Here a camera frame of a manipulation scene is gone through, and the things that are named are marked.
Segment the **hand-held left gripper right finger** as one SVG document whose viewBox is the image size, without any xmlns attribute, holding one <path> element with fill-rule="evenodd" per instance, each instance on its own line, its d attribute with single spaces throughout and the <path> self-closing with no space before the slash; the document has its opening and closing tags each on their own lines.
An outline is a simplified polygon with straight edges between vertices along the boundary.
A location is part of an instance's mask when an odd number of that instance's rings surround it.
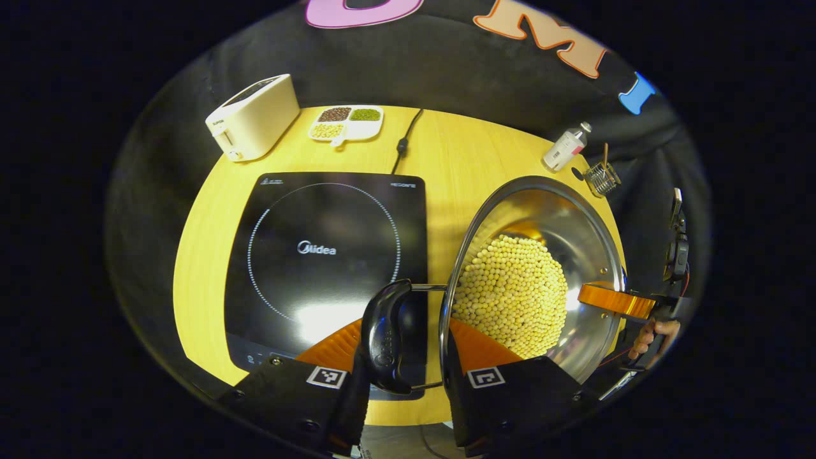
<svg viewBox="0 0 816 459">
<path fill-rule="evenodd" d="M 455 441 L 467 456 L 528 447 L 600 407 L 597 394 L 550 358 L 523 360 L 457 319 L 449 321 L 443 362 Z"/>
</svg>

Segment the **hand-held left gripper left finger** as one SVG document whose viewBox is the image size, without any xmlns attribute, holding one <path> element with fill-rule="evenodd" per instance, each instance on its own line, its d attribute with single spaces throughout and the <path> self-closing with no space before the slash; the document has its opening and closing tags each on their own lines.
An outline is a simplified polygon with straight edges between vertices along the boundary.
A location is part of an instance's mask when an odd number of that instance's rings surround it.
<svg viewBox="0 0 816 459">
<path fill-rule="evenodd" d="M 271 354 L 217 398 L 234 418 L 314 456 L 349 456 L 360 442 L 369 404 L 361 320 L 297 358 Z"/>
</svg>

